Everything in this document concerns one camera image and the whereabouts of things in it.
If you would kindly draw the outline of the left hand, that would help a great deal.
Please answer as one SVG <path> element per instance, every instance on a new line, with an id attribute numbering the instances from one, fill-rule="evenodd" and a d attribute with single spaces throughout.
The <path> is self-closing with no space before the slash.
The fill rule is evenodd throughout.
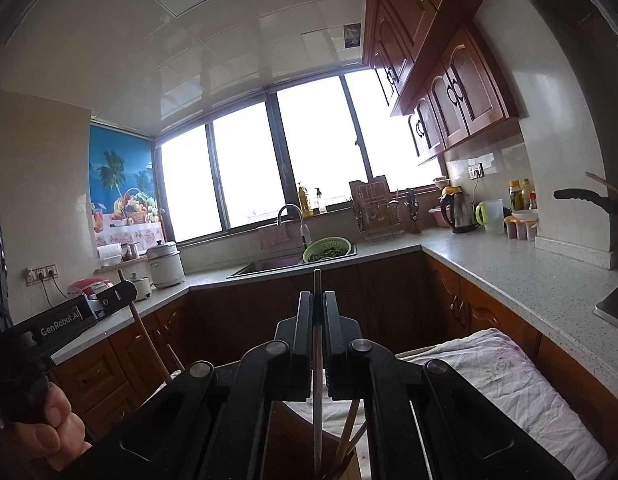
<path id="1" fill-rule="evenodd" d="M 25 462 L 42 460 L 54 471 L 62 471 L 92 446 L 86 441 L 85 423 L 54 382 L 49 385 L 44 401 L 44 422 L 6 422 L 0 436 Z"/>

